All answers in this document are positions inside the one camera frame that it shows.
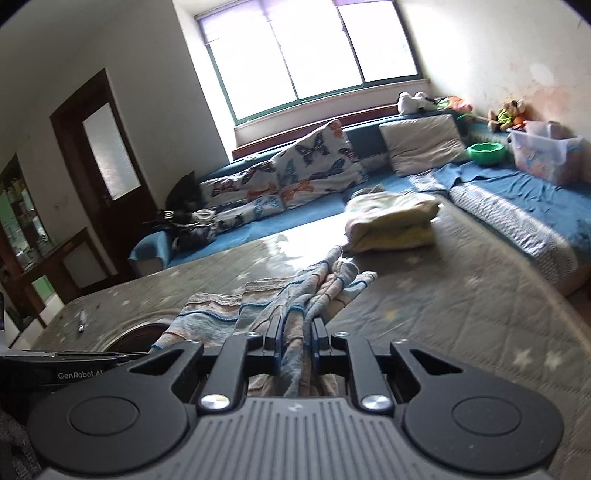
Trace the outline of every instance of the stuffed animal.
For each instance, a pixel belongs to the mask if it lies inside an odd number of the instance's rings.
[[[457,113],[469,114],[472,113],[474,110],[472,105],[467,103],[464,99],[452,95],[449,97],[438,98],[435,100],[437,104],[437,108],[439,110],[447,110],[452,109],[455,110]]]
[[[437,105],[425,92],[418,92],[414,97],[408,92],[402,92],[398,99],[398,113],[400,115],[408,115],[419,111],[431,112],[434,110],[437,110]]]
[[[523,100],[510,100],[503,103],[499,112],[491,110],[488,113],[488,129],[491,132],[499,130],[505,132],[510,128],[522,128],[525,122],[525,102]]]

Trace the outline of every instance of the door window panel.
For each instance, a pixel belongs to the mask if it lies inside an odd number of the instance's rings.
[[[83,122],[88,142],[109,194],[116,200],[139,187],[110,104],[105,104]]]

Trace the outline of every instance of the cushion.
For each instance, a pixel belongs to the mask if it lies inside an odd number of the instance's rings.
[[[366,181],[338,119],[313,131],[273,157],[280,195],[287,208],[295,208]]]
[[[466,147],[451,115],[428,116],[382,124],[390,164],[404,177],[466,161]]]
[[[201,183],[205,207],[216,211],[244,205],[264,195],[277,193],[279,181],[275,164],[269,160],[246,170]]]
[[[226,210],[216,215],[217,231],[225,232],[250,223],[253,220],[285,212],[285,205],[279,195],[263,195],[252,202]]]

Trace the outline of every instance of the gray mattress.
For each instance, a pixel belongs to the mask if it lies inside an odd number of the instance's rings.
[[[589,479],[589,327],[516,250],[442,202],[435,247],[355,257],[378,279],[329,331],[358,333],[376,346],[409,338],[544,394],[566,427],[551,472]],[[344,222],[341,215],[319,220],[78,299],[35,347],[103,349],[131,326],[173,319],[196,291],[232,294],[248,280],[290,275],[340,243]],[[83,309],[89,324],[79,336],[75,315]]]

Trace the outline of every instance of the blue mattress cover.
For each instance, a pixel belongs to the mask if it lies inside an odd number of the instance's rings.
[[[469,182],[508,200],[564,237],[579,262],[591,262],[591,184],[560,187],[514,168],[474,162],[448,164],[433,175],[448,191]]]
[[[173,256],[168,263],[164,262],[163,259],[163,264],[166,267],[174,267],[176,265],[222,252],[229,248],[237,247],[253,240],[258,240],[259,238],[264,238],[268,235],[295,228],[305,223],[338,215],[345,211],[345,204],[349,201],[354,192],[372,187],[378,183],[381,183],[391,192],[401,192],[413,188],[413,185],[407,179],[396,176],[392,170],[381,170],[376,172],[368,181],[355,187],[351,187],[344,192],[331,193],[314,200],[313,202],[307,203],[306,205],[294,208],[293,210],[286,210],[277,215],[247,223],[239,228],[218,235],[213,243],[201,250],[178,253]]]

